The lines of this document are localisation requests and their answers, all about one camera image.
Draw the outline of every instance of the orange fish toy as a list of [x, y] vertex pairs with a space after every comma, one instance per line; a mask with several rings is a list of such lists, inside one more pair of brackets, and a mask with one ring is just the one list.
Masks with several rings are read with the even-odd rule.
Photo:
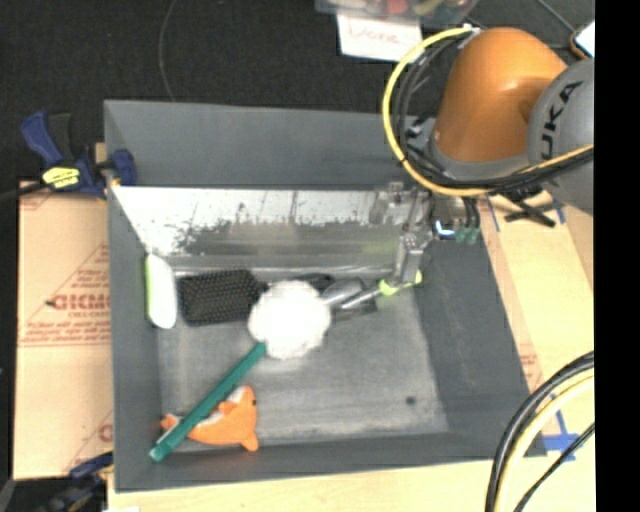
[[[240, 444], [250, 452], [258, 449], [255, 434], [258, 413], [253, 389], [236, 388], [224, 402], [200, 421], [187, 436], [189, 439], [211, 445]], [[166, 414], [160, 424], [165, 430], [179, 423], [181, 417]]]

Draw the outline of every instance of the cardboard box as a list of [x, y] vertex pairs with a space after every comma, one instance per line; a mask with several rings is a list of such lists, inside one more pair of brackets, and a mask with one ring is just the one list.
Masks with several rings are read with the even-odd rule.
[[13, 477], [64, 476], [113, 442], [106, 203], [44, 190], [19, 215]]

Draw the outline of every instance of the hairbrush bristles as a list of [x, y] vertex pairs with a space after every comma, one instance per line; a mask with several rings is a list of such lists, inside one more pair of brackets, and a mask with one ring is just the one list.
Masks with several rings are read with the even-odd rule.
[[180, 309], [191, 325], [246, 320], [266, 285], [248, 270], [221, 270], [178, 281]]

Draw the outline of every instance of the white fluffy ball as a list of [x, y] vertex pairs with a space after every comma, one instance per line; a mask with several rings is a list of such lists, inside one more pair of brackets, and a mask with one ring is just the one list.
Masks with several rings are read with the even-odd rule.
[[267, 354], [289, 359], [322, 344], [331, 324], [331, 310], [305, 281], [280, 281], [262, 294], [249, 315], [248, 328], [264, 341]]

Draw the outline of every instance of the white label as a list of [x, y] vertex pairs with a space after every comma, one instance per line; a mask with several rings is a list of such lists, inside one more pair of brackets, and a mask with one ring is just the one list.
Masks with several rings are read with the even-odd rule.
[[340, 49], [344, 55], [399, 61], [422, 41], [418, 20], [390, 22], [337, 14]]

